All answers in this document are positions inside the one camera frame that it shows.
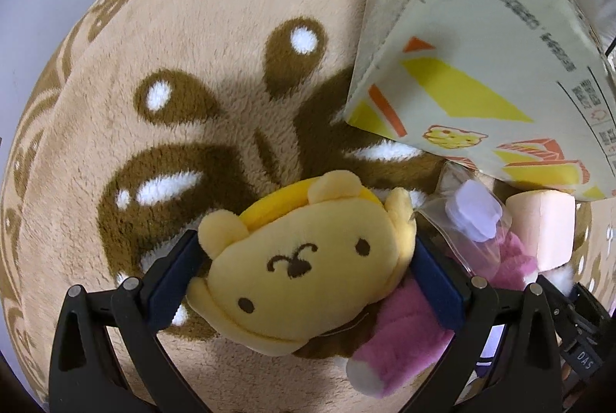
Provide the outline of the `yellow bear plush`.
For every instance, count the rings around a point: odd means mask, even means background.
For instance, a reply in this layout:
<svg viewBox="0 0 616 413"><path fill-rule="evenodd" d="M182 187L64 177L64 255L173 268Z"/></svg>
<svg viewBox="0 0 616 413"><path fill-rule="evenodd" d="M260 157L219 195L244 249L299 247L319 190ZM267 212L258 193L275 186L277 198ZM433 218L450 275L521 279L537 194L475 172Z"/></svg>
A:
<svg viewBox="0 0 616 413"><path fill-rule="evenodd" d="M355 319L399 285L417 225L409 193L380 200L347 170L279 189L236 215L208 214L211 261L187 302L221 336L285 356Z"/></svg>

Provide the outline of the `beige butterfly pattern rug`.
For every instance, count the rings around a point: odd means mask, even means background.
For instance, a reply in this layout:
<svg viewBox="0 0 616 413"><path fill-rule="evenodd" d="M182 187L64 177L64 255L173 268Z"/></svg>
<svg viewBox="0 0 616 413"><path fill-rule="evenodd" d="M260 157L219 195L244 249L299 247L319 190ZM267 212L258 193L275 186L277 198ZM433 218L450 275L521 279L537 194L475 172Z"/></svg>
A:
<svg viewBox="0 0 616 413"><path fill-rule="evenodd" d="M435 188L451 159L346 120L366 6L97 0L67 34L26 104L1 193L3 309L41 400L75 282L117 287L205 214L329 170L378 196ZM571 259L606 307L615 250L598 232L614 196L581 200L590 235Z"/></svg>

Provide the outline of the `lavender pads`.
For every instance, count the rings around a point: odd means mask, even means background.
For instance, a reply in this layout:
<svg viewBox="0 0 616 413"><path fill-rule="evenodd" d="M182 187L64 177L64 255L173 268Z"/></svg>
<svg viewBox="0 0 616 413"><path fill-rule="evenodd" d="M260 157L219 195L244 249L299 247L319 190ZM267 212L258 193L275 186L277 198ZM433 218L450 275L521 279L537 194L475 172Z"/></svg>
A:
<svg viewBox="0 0 616 413"><path fill-rule="evenodd" d="M448 161L437 190L418 213L443 237L468 273L492 279L501 265L500 244L512 224L502 202L467 168Z"/></svg>

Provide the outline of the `pink fuzzy plush toy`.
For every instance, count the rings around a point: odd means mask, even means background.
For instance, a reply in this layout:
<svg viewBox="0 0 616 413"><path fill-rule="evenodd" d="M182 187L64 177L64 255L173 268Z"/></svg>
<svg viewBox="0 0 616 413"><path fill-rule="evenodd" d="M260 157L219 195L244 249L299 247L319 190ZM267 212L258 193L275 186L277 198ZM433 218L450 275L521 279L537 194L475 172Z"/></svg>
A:
<svg viewBox="0 0 616 413"><path fill-rule="evenodd" d="M445 284L443 271L423 250L415 255L422 265L386 298L373 336L346 362L346 377L364 395L387 397L437 363L454 335L440 324L440 314L462 314L462 300Z"/></svg>

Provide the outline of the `white fluffy plush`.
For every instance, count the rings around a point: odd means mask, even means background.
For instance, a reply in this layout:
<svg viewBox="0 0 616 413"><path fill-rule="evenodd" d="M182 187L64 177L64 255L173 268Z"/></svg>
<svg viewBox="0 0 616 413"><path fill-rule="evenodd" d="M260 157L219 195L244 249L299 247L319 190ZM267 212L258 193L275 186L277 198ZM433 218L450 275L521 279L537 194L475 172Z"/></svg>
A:
<svg viewBox="0 0 616 413"><path fill-rule="evenodd" d="M564 296L568 297L570 295L574 287L574 272L570 264L545 271L542 275Z"/></svg>

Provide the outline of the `cardboard box with yellow print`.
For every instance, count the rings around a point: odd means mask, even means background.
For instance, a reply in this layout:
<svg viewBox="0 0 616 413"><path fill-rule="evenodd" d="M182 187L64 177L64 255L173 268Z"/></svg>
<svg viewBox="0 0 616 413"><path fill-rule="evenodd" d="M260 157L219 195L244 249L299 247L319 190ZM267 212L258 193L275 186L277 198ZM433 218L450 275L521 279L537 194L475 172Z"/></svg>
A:
<svg viewBox="0 0 616 413"><path fill-rule="evenodd" d="M615 194L615 72L574 0L367 0L345 117L521 189Z"/></svg>

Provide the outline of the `pink sponge block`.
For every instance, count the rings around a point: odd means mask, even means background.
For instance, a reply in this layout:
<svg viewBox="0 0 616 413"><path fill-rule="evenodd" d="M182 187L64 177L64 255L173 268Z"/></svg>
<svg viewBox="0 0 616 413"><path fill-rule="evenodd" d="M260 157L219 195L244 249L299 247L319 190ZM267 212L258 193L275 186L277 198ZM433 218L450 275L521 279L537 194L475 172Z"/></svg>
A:
<svg viewBox="0 0 616 413"><path fill-rule="evenodd" d="M540 272L567 264L572 257L575 199L555 191L522 192L506 199L511 231L526 252L537 259Z"/></svg>

